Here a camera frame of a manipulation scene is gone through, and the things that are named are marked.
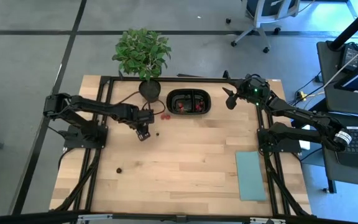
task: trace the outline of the desk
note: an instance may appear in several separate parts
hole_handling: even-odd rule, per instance
[[[337,65],[339,64],[341,53],[330,50],[326,42],[317,43],[317,52],[321,75],[325,84],[337,72]],[[348,74],[341,72],[335,77],[333,82],[338,81],[347,75]],[[334,84],[335,83],[329,84],[324,89],[326,98],[314,105],[310,110],[338,111],[358,114],[358,93],[334,88]]]
[[[85,75],[80,95],[96,99],[100,78]],[[173,89],[200,88],[211,95],[211,110],[195,116],[172,114],[170,120],[156,116],[155,123],[149,126],[151,137],[144,142],[138,140],[134,130],[109,118],[108,140],[101,153],[91,211],[271,216],[262,156],[260,166],[267,200],[239,200],[235,152],[257,150],[255,106],[237,102],[235,110],[228,110],[227,95],[222,91],[222,86],[232,89],[227,83],[160,83],[163,102]],[[111,103],[137,91],[138,86],[139,81],[115,81]],[[279,80],[270,80],[270,86],[279,97],[284,97]],[[126,103],[142,106],[145,101],[134,95]],[[152,103],[152,108],[158,112],[162,105]],[[91,119],[91,114],[81,115]],[[276,118],[276,121],[290,124],[287,118]],[[84,151],[74,149],[63,158],[50,208],[59,206],[77,184]],[[303,209],[311,213],[300,163],[289,153],[280,156],[287,188]],[[121,174],[116,173],[117,168],[122,169]],[[80,208],[84,207],[86,192],[85,186]],[[277,187],[275,193],[278,211],[283,213]]]
[[[337,72],[337,64],[339,63],[341,53],[333,52],[328,49],[326,42],[317,43],[318,57],[320,62],[321,74],[324,84]],[[345,73],[340,73],[333,81],[341,79]],[[343,113],[358,114],[358,97],[350,91],[338,90],[329,84],[325,89],[326,98],[315,104],[310,111],[338,111]],[[344,116],[338,114],[329,114],[340,120],[345,126],[358,126],[358,117]],[[292,126],[296,128],[302,127],[304,124],[293,121]],[[328,178],[329,188],[335,193],[334,180],[358,184],[358,168],[341,165],[336,160],[334,152],[323,149],[324,166]]]

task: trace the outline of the wooden table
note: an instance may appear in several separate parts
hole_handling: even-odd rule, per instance
[[[100,78],[85,75],[80,95],[96,99]],[[284,98],[281,81],[270,80],[269,83],[271,89]],[[111,103],[137,91],[138,86],[139,82],[114,82]],[[233,87],[226,83],[161,82],[161,86],[163,102],[173,89],[206,90],[211,95],[211,110],[196,116],[172,114],[170,120],[156,116],[155,123],[149,126],[151,137],[144,142],[140,142],[135,131],[125,124],[108,118],[108,140],[101,154],[91,211],[271,216],[262,156],[259,158],[260,170],[267,200],[239,199],[235,152],[257,150],[255,105],[238,100],[236,108],[228,110],[225,105],[227,95],[222,87]],[[139,107],[144,102],[139,94],[126,101]],[[163,107],[156,102],[152,103],[152,108],[156,113]],[[81,115],[91,119],[91,114]],[[275,121],[290,125],[287,118],[275,118]],[[63,158],[50,208],[59,206],[77,184],[84,151],[74,149]],[[311,213],[299,161],[289,153],[280,156],[287,188],[302,208]],[[116,173],[117,168],[122,169],[121,174]],[[86,192],[87,186],[80,208],[84,208]],[[278,210],[283,213],[277,186],[275,192]]]

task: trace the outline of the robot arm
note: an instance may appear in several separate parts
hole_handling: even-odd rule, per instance
[[[259,75],[247,75],[245,79],[236,81],[232,81],[229,77],[227,79],[229,84],[237,90],[236,93],[233,93],[233,91],[223,88],[229,95],[226,106],[230,110],[234,109],[236,100],[240,98],[259,106],[272,116],[284,116],[316,128],[316,131],[309,131],[275,123],[269,130],[266,130],[266,141],[278,142],[284,138],[305,140],[321,143],[333,151],[343,151],[350,143],[350,135],[346,133],[346,128],[338,120],[316,111],[290,106],[270,90],[268,81]]]
[[[141,141],[150,136],[149,124],[154,123],[153,110],[140,110],[137,106],[127,103],[111,105],[66,93],[50,95],[45,101],[45,117],[66,121],[81,129],[85,138],[95,137],[97,135],[95,124],[76,114],[77,111],[107,115],[118,123],[124,123],[135,129]]]

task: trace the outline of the blue cloth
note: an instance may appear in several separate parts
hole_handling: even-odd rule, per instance
[[[258,152],[236,152],[240,199],[266,200]]]

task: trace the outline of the black pot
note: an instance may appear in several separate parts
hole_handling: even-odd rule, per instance
[[[139,92],[147,102],[153,103],[158,100],[158,96],[161,92],[161,85],[153,79],[142,81],[139,85]]]

